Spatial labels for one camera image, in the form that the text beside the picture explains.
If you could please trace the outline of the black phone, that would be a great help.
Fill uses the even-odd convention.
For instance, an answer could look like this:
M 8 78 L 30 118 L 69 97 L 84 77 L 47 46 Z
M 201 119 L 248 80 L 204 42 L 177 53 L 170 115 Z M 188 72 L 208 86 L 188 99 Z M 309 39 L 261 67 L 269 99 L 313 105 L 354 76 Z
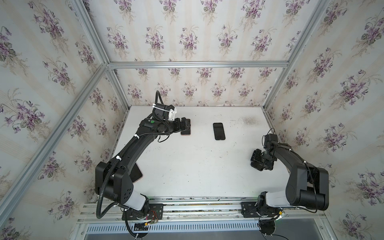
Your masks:
M 226 139 L 223 123 L 213 123 L 213 129 L 216 141 L 224 141 Z

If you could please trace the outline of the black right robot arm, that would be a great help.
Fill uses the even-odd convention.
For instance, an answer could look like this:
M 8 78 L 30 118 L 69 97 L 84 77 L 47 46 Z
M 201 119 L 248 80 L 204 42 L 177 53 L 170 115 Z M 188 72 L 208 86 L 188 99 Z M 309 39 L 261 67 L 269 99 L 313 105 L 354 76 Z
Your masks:
M 273 170 L 281 161 L 289 170 L 284 191 L 262 192 L 258 197 L 259 210 L 299 208 L 311 213 L 325 211 L 329 207 L 329 173 L 318 168 L 297 154 L 290 145 L 266 141 L 264 150 L 257 149 L 251 157 L 251 167 L 258 171 Z

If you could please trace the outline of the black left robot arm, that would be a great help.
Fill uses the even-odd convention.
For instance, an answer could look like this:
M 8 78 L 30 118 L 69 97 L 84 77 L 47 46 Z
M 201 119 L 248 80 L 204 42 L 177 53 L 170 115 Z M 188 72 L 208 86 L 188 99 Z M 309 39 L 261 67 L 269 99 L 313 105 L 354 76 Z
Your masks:
M 119 206 L 141 211 L 145 208 L 147 197 L 134 190 L 130 177 L 132 169 L 145 149 L 159 136 L 186 131 L 191 121 L 176 118 L 174 121 L 145 118 L 132 139 L 107 163 L 96 166 L 95 192 L 99 195 L 99 206 L 103 199 L 111 200 Z

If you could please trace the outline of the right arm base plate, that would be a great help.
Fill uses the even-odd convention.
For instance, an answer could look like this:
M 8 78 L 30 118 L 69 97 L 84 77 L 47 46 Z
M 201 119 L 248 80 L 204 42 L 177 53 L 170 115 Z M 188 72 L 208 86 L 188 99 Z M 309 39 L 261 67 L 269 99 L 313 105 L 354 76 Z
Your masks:
M 283 211 L 258 202 L 241 202 L 241 214 L 244 218 L 274 218 Z

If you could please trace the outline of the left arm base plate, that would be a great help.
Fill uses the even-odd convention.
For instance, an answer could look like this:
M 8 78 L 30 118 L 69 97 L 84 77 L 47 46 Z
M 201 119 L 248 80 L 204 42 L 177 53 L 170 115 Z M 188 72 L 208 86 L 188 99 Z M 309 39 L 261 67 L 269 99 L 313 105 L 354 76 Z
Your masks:
M 163 218 L 163 204 L 144 205 L 142 210 L 134 210 L 132 208 L 124 209 L 122 220 L 128 221 L 150 221 L 161 220 Z

